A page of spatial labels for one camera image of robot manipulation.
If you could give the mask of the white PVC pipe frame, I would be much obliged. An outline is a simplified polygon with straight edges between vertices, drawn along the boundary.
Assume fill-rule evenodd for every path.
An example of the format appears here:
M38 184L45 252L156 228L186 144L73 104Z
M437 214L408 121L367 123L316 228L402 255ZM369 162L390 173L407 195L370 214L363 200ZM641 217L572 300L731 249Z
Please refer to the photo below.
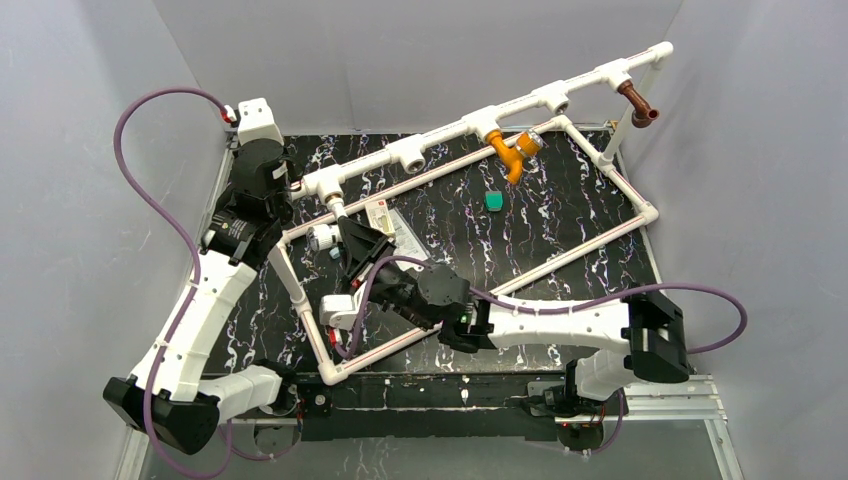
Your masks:
M586 299L658 281L645 227L659 211L638 196L626 178L620 147L635 127L572 125L584 136L575 142L564 127L551 124L543 136L548 147L529 161L518 186L508 186L504 167L483 157L482 144L460 136L425 150L426 171L412 177L400 167L381 167L347 180L342 187L351 208L388 194L418 236L429 258L455 267L478 288L520 294L521 298ZM328 135L295 137L299 153L312 154L308 167L353 161L373 153L398 135ZM583 144L591 144L609 163L609 175L598 169ZM500 191L504 208L488 212L487 191ZM307 253L305 229L326 210L317 200L298 203L295 223L284 245L295 273L317 312L320 297L340 287L340 260L327 253ZM234 372L269 359L297 372L318 373L318 360L305 327L283 284L271 267L264 268L244 306L234 314L217 341L206 371ZM591 349L560 345L516 346L481 350L470 355L440 344L436 334L413 335L414 327L390 313L369 313L361 355L374 350L373 363L355 374L496 373L553 371Z

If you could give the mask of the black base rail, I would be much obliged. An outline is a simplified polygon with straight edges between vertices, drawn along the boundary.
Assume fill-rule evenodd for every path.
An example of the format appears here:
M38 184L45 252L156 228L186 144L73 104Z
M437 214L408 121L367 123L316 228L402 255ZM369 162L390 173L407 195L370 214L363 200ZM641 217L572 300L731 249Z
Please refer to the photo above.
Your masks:
M358 438L522 437L596 441L617 419L723 420L712 380L633 384L602 402L575 402L554 372L355 374L335 386L301 374L283 391L299 400L307 442ZM586 424L591 433L577 435Z

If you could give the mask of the clear plastic package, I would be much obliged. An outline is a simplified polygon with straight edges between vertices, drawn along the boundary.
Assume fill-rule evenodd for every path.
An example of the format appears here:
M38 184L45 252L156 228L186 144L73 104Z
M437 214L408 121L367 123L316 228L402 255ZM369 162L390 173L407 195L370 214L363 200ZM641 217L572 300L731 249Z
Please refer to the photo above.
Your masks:
M389 210L389 218L395 231L395 253L418 260L427 260L429 253L397 209Z

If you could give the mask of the white faucet chrome knob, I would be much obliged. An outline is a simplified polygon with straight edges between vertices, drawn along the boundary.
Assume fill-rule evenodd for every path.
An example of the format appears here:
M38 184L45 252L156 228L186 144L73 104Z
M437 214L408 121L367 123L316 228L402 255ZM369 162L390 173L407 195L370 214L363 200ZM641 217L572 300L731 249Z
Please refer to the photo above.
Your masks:
M341 233L337 221L347 217L344 201L340 194L330 195L325 206L333 215L334 223L316 224L307 230L308 247L314 252L331 249L341 242Z

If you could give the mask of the green tape roll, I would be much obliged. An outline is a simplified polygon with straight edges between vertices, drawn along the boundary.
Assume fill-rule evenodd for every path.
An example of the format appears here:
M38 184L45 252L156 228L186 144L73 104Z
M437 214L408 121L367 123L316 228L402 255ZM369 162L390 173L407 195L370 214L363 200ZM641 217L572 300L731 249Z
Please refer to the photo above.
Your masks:
M488 212L500 212L504 208L504 196L500 191L487 191L484 205Z

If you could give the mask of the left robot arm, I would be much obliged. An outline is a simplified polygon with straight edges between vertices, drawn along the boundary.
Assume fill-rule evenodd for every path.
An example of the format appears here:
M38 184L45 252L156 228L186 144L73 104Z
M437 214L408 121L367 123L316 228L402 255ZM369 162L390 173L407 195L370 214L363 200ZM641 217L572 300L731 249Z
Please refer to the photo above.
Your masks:
M129 376L112 377L104 388L104 400L127 425L142 431L149 415L158 440L184 454L202 450L230 419L256 408L286 416L300 401L293 371L269 360L213 380L202 377L230 313L292 217L290 164L277 140L237 148L230 183L199 246L201 274L186 287L195 293L190 305L176 305Z

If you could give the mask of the orange faucet chrome knob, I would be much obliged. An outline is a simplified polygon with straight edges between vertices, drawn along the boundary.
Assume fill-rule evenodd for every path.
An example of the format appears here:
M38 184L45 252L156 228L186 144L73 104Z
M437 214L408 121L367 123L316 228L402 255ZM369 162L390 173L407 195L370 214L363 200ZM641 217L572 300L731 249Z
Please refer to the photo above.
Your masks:
M493 130L484 136L484 142L491 146L498 158L507 168L507 181L517 185L523 175L524 161L534 157L544 146L542 137L534 130L522 132L512 146L509 146L501 130Z

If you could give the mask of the brown faucet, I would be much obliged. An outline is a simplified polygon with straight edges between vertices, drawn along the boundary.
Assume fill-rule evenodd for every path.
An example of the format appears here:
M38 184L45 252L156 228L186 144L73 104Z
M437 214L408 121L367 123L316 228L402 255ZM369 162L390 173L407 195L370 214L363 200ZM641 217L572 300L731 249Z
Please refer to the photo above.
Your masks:
M636 90L631 80L622 82L617 87L617 93L625 97L633 111L631 123L635 128L643 129L650 126L660 117L660 112Z

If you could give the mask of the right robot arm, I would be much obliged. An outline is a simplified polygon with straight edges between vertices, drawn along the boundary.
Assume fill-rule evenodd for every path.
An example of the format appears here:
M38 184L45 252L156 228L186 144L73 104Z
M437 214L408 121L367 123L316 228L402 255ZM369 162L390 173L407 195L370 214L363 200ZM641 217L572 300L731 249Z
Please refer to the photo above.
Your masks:
M688 381L683 314L661 292L639 289L622 298L592 302L531 301L495 296L472 287L451 267L396 254L384 233L348 217L331 229L342 251L343 295L326 295L321 324L349 332L352 358L370 303L391 311L423 332L465 353L518 345L592 347L588 358L571 362L563 387L565 405L590 413L617 390L637 381Z

